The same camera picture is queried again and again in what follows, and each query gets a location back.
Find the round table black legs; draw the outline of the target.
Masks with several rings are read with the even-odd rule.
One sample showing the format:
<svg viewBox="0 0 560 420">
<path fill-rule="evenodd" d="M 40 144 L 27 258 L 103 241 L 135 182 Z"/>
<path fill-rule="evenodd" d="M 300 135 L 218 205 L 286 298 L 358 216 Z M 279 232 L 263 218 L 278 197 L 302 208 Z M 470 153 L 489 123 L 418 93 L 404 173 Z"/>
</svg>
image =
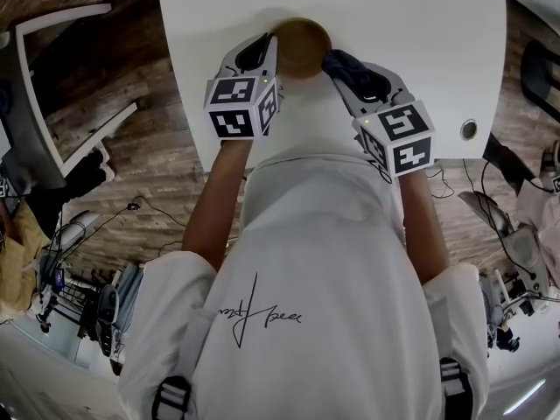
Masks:
<svg viewBox="0 0 560 420">
<path fill-rule="evenodd" d="M 560 91 L 560 80 L 553 75 L 553 65 L 560 66 L 560 55 L 536 39 L 529 41 L 521 57 L 521 91 L 531 104 L 560 124 L 560 110 L 547 102 L 552 88 Z"/>
</svg>

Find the person's white shirt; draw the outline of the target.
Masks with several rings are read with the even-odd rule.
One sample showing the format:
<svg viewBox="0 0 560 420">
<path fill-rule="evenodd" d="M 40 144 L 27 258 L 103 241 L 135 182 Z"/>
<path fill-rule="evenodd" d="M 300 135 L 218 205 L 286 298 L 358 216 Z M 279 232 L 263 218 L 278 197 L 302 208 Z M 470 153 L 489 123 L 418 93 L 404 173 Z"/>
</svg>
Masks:
<svg viewBox="0 0 560 420">
<path fill-rule="evenodd" d="M 477 420 L 479 273 L 421 285 L 392 187 L 354 157 L 263 164 L 219 270 L 143 271 L 119 395 L 129 420 Z"/>
</svg>

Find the grey desk white legs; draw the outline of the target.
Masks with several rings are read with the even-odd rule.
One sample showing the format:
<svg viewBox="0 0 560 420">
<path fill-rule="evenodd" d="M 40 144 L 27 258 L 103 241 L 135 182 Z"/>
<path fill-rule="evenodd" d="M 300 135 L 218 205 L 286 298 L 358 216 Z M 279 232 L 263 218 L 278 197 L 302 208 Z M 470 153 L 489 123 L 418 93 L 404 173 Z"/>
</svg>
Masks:
<svg viewBox="0 0 560 420">
<path fill-rule="evenodd" d="M 132 102 L 61 157 L 32 85 L 25 36 L 45 28 L 112 11 L 109 3 L 59 10 L 16 24 L 0 33 L 0 161 L 10 189 L 23 195 L 35 186 L 59 188 L 67 174 L 134 112 Z"/>
</svg>

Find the grey mesh office chair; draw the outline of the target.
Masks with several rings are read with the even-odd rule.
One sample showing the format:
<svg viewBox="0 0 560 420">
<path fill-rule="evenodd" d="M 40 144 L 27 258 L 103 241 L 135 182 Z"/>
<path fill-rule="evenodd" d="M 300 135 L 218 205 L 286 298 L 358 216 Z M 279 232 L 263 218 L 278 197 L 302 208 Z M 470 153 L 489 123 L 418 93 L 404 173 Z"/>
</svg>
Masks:
<svg viewBox="0 0 560 420">
<path fill-rule="evenodd" d="M 486 310 L 487 347 L 514 353 L 520 337 L 508 322 L 517 314 L 527 317 L 544 311 L 560 297 L 551 292 L 553 279 L 545 263 L 534 229 L 514 227 L 495 201 L 482 192 L 461 192 L 460 199 L 498 236 L 509 267 L 494 269 L 479 278 Z"/>
</svg>

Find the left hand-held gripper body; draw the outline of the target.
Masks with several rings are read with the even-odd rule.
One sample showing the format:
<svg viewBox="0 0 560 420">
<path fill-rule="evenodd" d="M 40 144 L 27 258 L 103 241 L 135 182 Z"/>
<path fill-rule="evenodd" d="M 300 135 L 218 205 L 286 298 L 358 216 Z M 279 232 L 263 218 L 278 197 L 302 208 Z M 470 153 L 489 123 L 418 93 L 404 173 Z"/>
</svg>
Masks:
<svg viewBox="0 0 560 420">
<path fill-rule="evenodd" d="M 243 75 L 206 83 L 204 110 L 219 139 L 267 137 L 279 112 L 279 79 Z"/>
</svg>

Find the person's left forearm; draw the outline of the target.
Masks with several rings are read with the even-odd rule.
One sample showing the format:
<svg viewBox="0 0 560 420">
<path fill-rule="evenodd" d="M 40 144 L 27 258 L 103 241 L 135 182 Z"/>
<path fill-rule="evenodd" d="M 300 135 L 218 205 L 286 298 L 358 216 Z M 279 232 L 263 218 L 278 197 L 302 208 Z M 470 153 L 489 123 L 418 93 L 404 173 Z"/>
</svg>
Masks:
<svg viewBox="0 0 560 420">
<path fill-rule="evenodd" d="M 252 144 L 249 140 L 229 140 L 220 147 L 185 227 L 182 249 L 202 257 L 214 270 L 219 270 L 224 260 Z"/>
</svg>

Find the black equipment cart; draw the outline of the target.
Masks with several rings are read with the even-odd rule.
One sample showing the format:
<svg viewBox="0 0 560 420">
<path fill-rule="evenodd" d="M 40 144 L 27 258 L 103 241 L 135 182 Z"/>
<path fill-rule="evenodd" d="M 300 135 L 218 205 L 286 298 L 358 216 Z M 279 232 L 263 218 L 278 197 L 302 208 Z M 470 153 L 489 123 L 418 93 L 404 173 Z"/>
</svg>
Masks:
<svg viewBox="0 0 560 420">
<path fill-rule="evenodd" d="M 88 336 L 98 343 L 106 357 L 115 352 L 120 298 L 114 285 L 78 281 L 55 262 L 53 255 L 43 255 L 38 259 L 37 290 L 36 320 L 42 333 L 50 332 L 49 318 L 56 312 L 78 326 L 80 338 Z"/>
</svg>

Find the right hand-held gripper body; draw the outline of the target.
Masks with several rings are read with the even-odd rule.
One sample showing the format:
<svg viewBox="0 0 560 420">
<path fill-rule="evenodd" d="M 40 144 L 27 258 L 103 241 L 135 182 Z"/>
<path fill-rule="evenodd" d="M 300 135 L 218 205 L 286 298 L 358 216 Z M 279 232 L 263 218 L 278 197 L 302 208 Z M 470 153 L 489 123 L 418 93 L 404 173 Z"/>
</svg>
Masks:
<svg viewBox="0 0 560 420">
<path fill-rule="evenodd" d="M 435 128 L 422 101 L 362 115 L 352 125 L 364 151 L 391 178 L 434 163 Z"/>
</svg>

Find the white table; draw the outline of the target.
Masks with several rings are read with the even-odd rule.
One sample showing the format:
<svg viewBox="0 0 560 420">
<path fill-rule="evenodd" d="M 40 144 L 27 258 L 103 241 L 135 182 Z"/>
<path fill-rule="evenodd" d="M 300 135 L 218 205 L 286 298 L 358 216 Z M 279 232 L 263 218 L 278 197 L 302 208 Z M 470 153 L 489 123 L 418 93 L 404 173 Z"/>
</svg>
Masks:
<svg viewBox="0 0 560 420">
<path fill-rule="evenodd" d="M 160 0 L 185 116 L 202 167 L 220 148 L 203 109 L 228 51 L 287 18 L 309 18 L 332 45 L 397 73 L 427 108 L 437 158 L 480 158 L 504 67 L 505 0 Z M 460 136 L 463 122 L 475 138 Z"/>
</svg>

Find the dark blue cloth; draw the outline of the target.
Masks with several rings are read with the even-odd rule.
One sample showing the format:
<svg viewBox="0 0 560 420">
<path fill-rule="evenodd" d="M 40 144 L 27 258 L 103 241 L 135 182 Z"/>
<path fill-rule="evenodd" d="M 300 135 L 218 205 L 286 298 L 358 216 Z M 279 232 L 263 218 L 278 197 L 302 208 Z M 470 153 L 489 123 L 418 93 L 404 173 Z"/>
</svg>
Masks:
<svg viewBox="0 0 560 420">
<path fill-rule="evenodd" d="M 321 68 L 331 78 L 345 83 L 362 100 L 385 100 L 390 90 L 389 82 L 383 76 L 369 70 L 354 56 L 340 49 L 327 52 Z"/>
</svg>

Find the brown wooden bowl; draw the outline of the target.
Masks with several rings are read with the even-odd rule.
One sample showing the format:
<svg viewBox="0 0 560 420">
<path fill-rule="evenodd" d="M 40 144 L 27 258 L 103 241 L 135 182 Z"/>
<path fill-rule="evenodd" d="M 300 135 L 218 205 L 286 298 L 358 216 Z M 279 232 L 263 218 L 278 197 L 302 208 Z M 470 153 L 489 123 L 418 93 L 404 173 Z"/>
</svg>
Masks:
<svg viewBox="0 0 560 420">
<path fill-rule="evenodd" d="M 273 29 L 277 38 L 277 72 L 293 80 L 307 80 L 322 71 L 325 55 L 332 49 L 327 31 L 309 18 L 293 17 Z"/>
</svg>

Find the person's right forearm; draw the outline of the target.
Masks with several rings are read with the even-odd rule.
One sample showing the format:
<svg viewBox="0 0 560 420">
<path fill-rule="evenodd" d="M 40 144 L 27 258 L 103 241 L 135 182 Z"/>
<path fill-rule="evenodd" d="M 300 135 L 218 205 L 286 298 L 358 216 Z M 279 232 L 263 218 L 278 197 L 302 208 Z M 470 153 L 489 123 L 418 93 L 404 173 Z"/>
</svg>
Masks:
<svg viewBox="0 0 560 420">
<path fill-rule="evenodd" d="M 399 177 L 407 255 L 421 285 L 450 266 L 431 188 L 423 170 Z"/>
</svg>

